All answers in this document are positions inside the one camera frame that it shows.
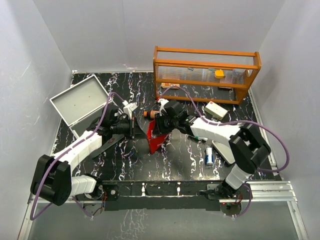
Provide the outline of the red first aid pouch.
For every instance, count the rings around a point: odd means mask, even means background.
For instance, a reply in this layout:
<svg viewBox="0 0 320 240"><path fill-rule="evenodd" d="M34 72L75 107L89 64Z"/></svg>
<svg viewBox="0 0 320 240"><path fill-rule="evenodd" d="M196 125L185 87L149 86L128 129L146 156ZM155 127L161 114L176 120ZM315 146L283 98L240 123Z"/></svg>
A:
<svg viewBox="0 0 320 240"><path fill-rule="evenodd" d="M147 130L147 142L149 146L150 154L154 154L165 142L168 137L168 134L163 135L154 135L153 131L155 130L156 121L152 120L149 123L148 130Z"/></svg>

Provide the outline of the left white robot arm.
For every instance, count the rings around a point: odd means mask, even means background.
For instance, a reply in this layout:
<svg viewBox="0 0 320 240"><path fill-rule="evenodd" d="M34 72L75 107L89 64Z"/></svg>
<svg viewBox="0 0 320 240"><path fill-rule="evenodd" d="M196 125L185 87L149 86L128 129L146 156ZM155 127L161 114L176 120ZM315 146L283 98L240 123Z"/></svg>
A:
<svg viewBox="0 0 320 240"><path fill-rule="evenodd" d="M90 174L73 176L73 170L87 157L96 157L123 137L146 139L133 115L136 108L136 103L130 103L119 112L115 105L110 105L105 115L96 118L74 143L53 156L42 155L35 168L31 193L56 206L81 194L99 199L104 188L97 183L98 179Z"/></svg>

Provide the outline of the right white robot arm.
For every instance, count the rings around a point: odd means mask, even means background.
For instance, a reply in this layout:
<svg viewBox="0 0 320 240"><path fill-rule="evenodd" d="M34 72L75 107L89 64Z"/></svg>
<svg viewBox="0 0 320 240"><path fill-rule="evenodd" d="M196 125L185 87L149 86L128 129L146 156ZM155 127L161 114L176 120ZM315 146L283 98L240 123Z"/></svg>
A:
<svg viewBox="0 0 320 240"><path fill-rule="evenodd" d="M242 185L268 158L271 148L252 123L219 124L204 116L188 114L176 100L159 98L160 113L155 115L155 134L166 135L177 129L182 134L219 143L231 153L234 166L220 185L222 195L233 199Z"/></svg>

